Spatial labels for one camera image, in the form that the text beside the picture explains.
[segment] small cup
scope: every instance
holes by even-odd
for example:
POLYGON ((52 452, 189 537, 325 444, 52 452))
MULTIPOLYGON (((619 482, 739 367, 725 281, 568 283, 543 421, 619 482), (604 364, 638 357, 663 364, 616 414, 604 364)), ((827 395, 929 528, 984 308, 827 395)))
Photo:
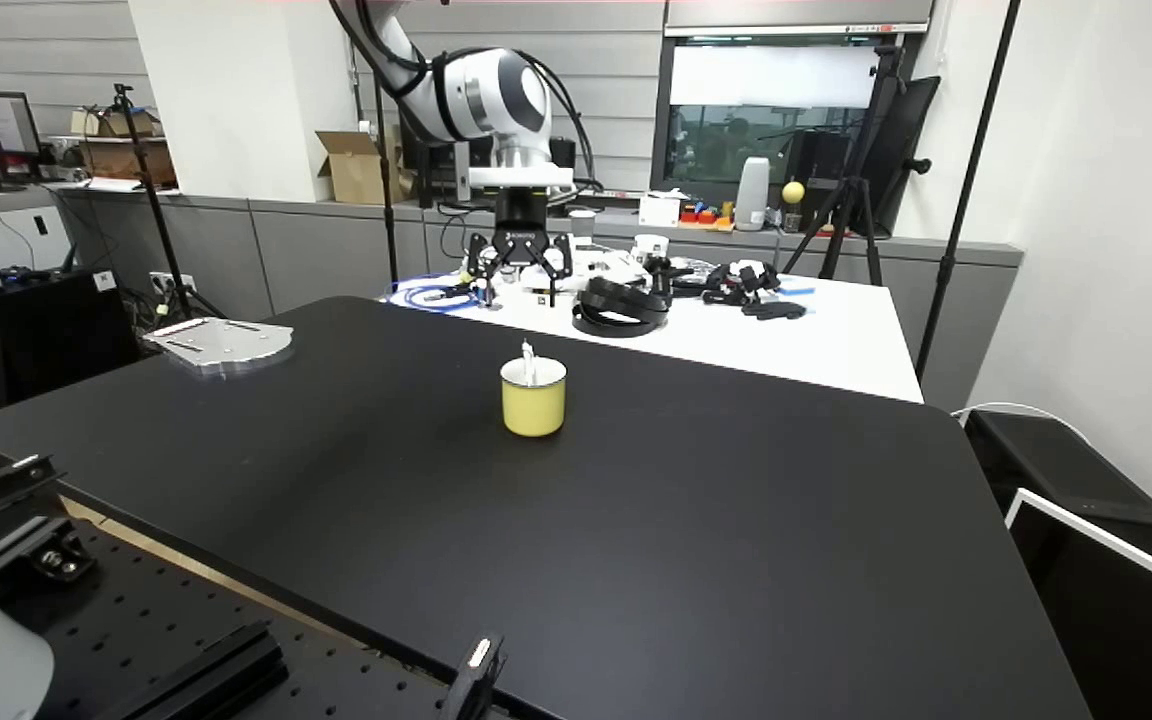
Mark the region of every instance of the small cup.
POLYGON ((568 367, 553 357, 500 367, 500 416, 510 437, 553 437, 568 416, 568 367))

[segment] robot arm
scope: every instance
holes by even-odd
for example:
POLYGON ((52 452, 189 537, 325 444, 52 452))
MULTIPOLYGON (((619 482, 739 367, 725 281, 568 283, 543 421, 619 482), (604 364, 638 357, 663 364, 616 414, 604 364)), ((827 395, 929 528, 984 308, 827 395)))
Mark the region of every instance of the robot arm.
POLYGON ((343 34, 368 58, 382 91, 436 141, 495 141, 495 168, 553 168, 553 95, 506 49, 473 49, 430 64, 406 41, 405 0, 330 0, 343 34))

